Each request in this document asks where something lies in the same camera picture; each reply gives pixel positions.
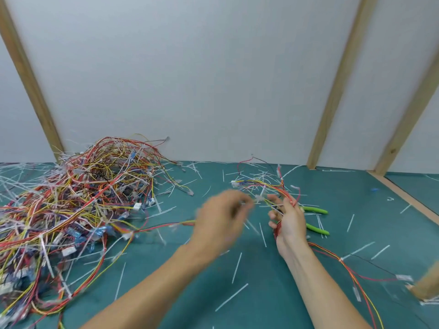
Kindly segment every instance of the forearm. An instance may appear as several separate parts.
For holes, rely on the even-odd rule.
[[[314,327],[370,329],[309,246],[301,243],[292,249],[284,258]]]
[[[210,259],[181,246],[159,269],[95,315],[82,329],[156,328],[175,299]]]

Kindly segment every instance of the wooden frame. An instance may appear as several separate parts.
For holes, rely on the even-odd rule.
[[[64,151],[64,147],[59,138],[58,132],[41,93],[40,86],[26,56],[20,37],[15,29],[11,15],[9,14],[5,0],[0,0],[0,35],[11,56],[14,66],[23,82],[25,90],[32,103],[33,109],[40,121],[41,127],[46,135],[47,141],[58,160],[60,152]]]
[[[387,143],[375,166],[375,172],[378,175],[384,175],[392,165],[397,154],[401,150],[405,141],[413,130],[416,122],[419,120],[421,114],[427,107],[431,97],[439,85],[439,50],[430,65],[430,68],[425,73],[422,82],[413,95],[404,115],[399,121],[398,126],[393,133],[392,138]]]
[[[361,0],[358,6],[354,24],[352,25],[340,65],[338,66],[331,92],[326,101],[326,106],[314,138],[310,155],[308,156],[306,165],[311,170],[316,168],[329,128],[331,127],[335,112],[338,109],[338,105],[340,104],[340,100],[342,99],[349,77],[354,68],[376,4],[377,0]]]
[[[412,207],[414,207],[415,209],[420,211],[420,213],[422,213],[425,216],[427,216],[428,219],[430,219],[431,221],[433,221],[437,225],[439,225],[439,216],[435,212],[433,212],[430,209],[428,209],[424,204],[419,202],[417,199],[412,197],[410,194],[406,193],[404,190],[399,188],[397,185],[395,185],[393,182],[391,182],[386,177],[383,177],[383,176],[377,174],[374,171],[367,171],[367,172],[371,176],[376,178],[378,181],[380,181],[382,184],[384,184],[385,186],[389,187],[390,190],[395,192],[399,197],[401,197],[403,200],[405,200],[407,203],[409,203]]]

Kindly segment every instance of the person's right hand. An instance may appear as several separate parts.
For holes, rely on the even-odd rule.
[[[288,255],[289,250],[295,246],[307,244],[306,242],[306,221],[299,204],[293,206],[290,200],[285,197],[283,201],[275,194],[269,194],[267,198],[275,204],[282,204],[279,208],[283,215],[278,211],[271,210],[268,216],[272,221],[268,225],[272,229],[277,228],[277,222],[282,221],[282,226],[277,235],[277,250],[282,257]]]

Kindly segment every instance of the green table surface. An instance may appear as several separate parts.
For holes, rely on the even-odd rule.
[[[159,196],[162,210],[173,206],[176,208],[150,218],[149,226],[193,219],[195,210],[209,196],[230,188],[230,181],[237,176],[237,174],[226,175],[237,172],[236,164],[196,163],[195,166],[199,174],[188,167],[185,168],[186,172],[175,166],[170,171],[175,179],[182,179],[183,183],[195,180],[188,185],[195,192],[194,196],[177,189],[170,197]],[[282,165],[282,173],[286,174],[292,168],[293,166],[290,165]],[[274,174],[266,164],[261,166],[242,164],[240,169],[243,174],[249,176],[251,173],[260,173],[259,170]],[[11,177],[16,175],[15,172],[2,168],[1,175]],[[24,173],[29,174],[27,178],[35,178],[42,172]],[[310,241],[320,244],[339,256],[375,242],[357,254],[370,261],[377,252],[390,245],[371,262],[394,274],[411,275],[415,280],[419,279],[438,259],[439,226],[412,207],[404,214],[400,214],[407,203],[365,171],[310,171],[306,167],[299,167],[286,176],[285,185],[301,188],[300,203],[318,205],[329,211],[329,214],[321,215],[321,221],[331,235],[322,238],[321,235],[311,231],[308,231],[308,235]],[[4,189],[0,191],[0,195],[7,194]],[[149,215],[157,211],[154,207],[149,210]],[[249,218],[257,228],[261,223],[266,247],[261,235],[245,228],[230,252],[219,257],[190,283],[168,312],[160,328],[313,327],[294,279],[277,252],[272,230],[267,225],[267,212],[268,208],[258,205]],[[347,232],[353,214],[355,216]],[[306,220],[311,225],[318,226],[315,215],[306,216]],[[143,223],[141,219],[132,221],[136,225]],[[126,268],[119,295],[134,287],[169,259],[175,250],[188,240],[191,232],[192,227],[187,226],[162,228],[161,234],[166,245],[162,243],[156,232],[140,234],[128,247],[126,255],[122,255],[107,272],[69,304],[64,312],[65,327],[67,329],[80,327],[114,300],[125,262]],[[124,247],[124,243],[124,241],[117,243],[109,255],[117,254]],[[232,284],[240,253],[242,258]],[[366,304],[363,299],[357,302],[352,280],[343,266],[324,255],[317,254],[317,257],[359,312],[371,323]],[[85,263],[96,259],[98,256],[93,255],[78,260],[68,282],[90,270],[93,264]],[[355,256],[349,257],[345,262],[361,275],[375,279],[392,278],[389,273]],[[247,283],[249,285],[245,289],[215,312],[220,304]],[[437,328],[439,306],[421,306],[404,287],[404,282],[374,282],[360,279],[360,283],[377,307],[385,328],[416,329],[428,326]],[[30,315],[17,327],[27,328],[36,319],[38,316]],[[56,328],[57,320],[57,316],[49,316],[39,322],[37,327]]]
[[[439,215],[439,174],[388,172],[385,177]]]

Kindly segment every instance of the white panel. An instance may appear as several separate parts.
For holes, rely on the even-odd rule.
[[[379,0],[320,166],[373,169],[439,43],[439,0]]]
[[[0,38],[0,163],[54,162],[28,95]]]
[[[359,2],[7,1],[67,149],[139,132],[283,164],[306,162]]]
[[[389,171],[439,173],[438,125],[439,90],[436,90]]]

